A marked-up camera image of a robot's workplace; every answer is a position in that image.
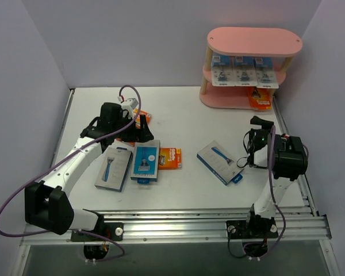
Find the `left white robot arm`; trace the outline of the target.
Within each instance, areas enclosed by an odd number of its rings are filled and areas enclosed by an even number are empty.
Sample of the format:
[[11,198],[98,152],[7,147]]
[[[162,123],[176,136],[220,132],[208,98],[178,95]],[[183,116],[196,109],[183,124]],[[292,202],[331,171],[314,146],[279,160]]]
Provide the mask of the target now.
[[83,230],[91,241],[105,233],[103,215],[72,207],[68,197],[86,169],[101,156],[115,139],[147,142],[153,139],[145,115],[135,122],[139,103],[128,98],[121,103],[105,102],[100,115],[80,133],[76,144],[54,168],[25,188],[25,221],[44,230],[62,235],[70,230]]

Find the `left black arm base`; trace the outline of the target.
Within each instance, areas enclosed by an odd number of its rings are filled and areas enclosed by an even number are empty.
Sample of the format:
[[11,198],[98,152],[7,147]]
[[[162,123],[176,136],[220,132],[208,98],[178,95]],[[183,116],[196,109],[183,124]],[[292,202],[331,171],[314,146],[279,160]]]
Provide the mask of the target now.
[[123,240],[123,223],[106,223],[93,231],[73,230],[70,241],[83,243],[80,257],[85,263],[97,264],[125,256],[124,248],[118,243]]

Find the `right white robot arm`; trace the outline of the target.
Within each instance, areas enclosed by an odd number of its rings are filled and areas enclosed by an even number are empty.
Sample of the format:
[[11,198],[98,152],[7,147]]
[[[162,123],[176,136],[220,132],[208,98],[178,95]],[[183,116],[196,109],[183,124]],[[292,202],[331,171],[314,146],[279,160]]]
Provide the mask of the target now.
[[274,122],[253,116],[250,124],[260,128],[249,131],[247,163],[268,172],[267,183],[243,224],[248,236],[257,237],[270,230],[288,187],[305,174],[308,154],[300,137],[277,134]]

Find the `white Gillette SkinGuard blister pack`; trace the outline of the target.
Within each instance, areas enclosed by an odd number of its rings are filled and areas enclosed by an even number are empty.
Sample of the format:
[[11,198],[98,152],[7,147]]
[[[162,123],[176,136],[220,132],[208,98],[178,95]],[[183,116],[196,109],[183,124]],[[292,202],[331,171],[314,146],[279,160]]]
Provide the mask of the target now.
[[232,60],[230,56],[214,53],[211,62],[212,85],[219,87],[235,86]]

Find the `blue razor blister pack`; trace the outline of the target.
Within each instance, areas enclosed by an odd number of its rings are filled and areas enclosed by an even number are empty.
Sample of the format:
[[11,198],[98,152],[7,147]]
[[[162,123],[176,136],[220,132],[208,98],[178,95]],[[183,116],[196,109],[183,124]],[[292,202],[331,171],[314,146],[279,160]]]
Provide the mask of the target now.
[[233,73],[236,86],[257,86],[254,59],[250,56],[235,56],[233,58]]

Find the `orange Gillette box front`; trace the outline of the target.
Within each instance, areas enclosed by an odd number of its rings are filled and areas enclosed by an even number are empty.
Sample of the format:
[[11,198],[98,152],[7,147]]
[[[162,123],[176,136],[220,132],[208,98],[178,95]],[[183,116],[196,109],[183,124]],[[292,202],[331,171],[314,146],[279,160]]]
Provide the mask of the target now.
[[272,109],[271,95],[268,89],[248,87],[247,97],[250,107],[254,110]]

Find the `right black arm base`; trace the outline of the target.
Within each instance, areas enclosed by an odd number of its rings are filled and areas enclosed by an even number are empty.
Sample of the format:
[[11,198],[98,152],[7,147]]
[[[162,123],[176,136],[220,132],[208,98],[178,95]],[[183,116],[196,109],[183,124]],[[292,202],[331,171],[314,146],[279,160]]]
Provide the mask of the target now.
[[[264,257],[269,250],[269,239],[279,238],[277,226],[273,223],[269,228],[248,226],[245,220],[228,220],[225,222],[227,249],[230,256],[236,259],[257,259]],[[241,240],[242,253],[232,251],[231,242]]]

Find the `orange gillette box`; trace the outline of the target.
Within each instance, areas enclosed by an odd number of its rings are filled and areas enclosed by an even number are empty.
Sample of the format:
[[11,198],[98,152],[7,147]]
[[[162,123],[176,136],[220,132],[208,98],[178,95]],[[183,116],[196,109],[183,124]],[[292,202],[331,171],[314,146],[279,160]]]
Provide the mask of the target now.
[[250,107],[254,110],[272,109],[271,95],[268,89],[248,87],[247,97]]
[[153,140],[154,136],[148,127],[150,119],[151,115],[141,110],[136,121],[127,130],[118,134],[117,140],[131,145]]
[[182,153],[180,148],[160,148],[158,169],[175,170],[182,168]]

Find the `white blue Harry's box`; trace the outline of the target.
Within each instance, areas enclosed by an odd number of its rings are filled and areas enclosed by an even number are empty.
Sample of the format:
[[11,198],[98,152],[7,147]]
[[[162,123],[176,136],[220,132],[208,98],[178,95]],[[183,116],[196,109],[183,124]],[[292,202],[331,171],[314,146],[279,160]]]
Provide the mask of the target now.
[[138,184],[142,185],[157,181],[159,150],[159,140],[135,143],[131,167],[131,180],[135,180]]

